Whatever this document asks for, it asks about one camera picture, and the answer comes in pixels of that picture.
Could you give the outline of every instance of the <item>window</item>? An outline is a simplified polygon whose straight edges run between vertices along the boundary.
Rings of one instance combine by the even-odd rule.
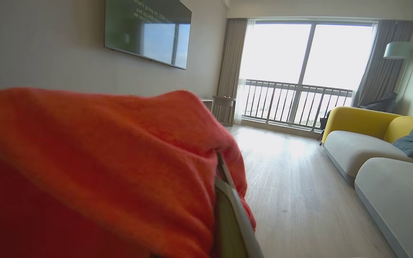
[[[243,115],[319,128],[329,110],[350,105],[372,36],[372,24],[256,24],[240,72]]]
[[[303,84],[356,90],[371,50],[371,26],[318,24]]]

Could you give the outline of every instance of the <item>balcony railing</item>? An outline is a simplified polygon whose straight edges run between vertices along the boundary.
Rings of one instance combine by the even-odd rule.
[[[295,83],[246,80],[244,118],[320,128],[320,118],[336,106],[349,106],[352,90],[308,86]]]

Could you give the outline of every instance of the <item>curtain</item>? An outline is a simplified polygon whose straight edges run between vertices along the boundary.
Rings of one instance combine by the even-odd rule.
[[[390,42],[409,41],[412,31],[413,21],[379,21],[366,70],[352,98],[353,106],[380,100],[393,91],[403,60],[384,59],[385,48]]]
[[[250,43],[251,43],[255,24],[256,24],[256,20],[254,19],[248,19],[246,23],[245,43],[243,45],[243,54],[241,58],[240,73],[239,73],[238,88],[237,88],[237,103],[236,103],[236,109],[234,110],[234,124],[241,124],[241,116],[245,111],[246,98],[248,96],[245,92],[246,74],[247,74],[246,72],[251,68],[250,54],[251,54],[252,49],[250,49],[250,46],[251,46]]]
[[[248,19],[227,19],[223,62],[218,86],[218,96],[220,97],[237,97],[247,22]],[[234,112],[234,110],[231,110],[231,107],[223,107],[223,110],[224,114]],[[219,116],[218,119],[220,122],[228,123],[228,117],[226,116]]]

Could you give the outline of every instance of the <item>wall baseboard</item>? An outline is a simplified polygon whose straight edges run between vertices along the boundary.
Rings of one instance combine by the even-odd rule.
[[[280,133],[285,133],[285,134],[293,134],[293,135],[297,135],[300,137],[307,137],[307,138],[312,138],[312,139],[318,139],[320,135],[319,133],[315,133],[311,131],[299,130],[299,129],[295,129],[291,127],[260,123],[260,122],[244,120],[244,119],[242,119],[241,125],[251,126],[251,127],[261,128],[261,129],[267,129],[267,130],[271,130],[274,132],[280,132]]]

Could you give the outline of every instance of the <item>wall-mounted tv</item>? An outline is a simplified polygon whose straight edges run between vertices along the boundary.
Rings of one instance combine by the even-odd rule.
[[[179,0],[105,0],[105,47],[186,69],[191,17]]]

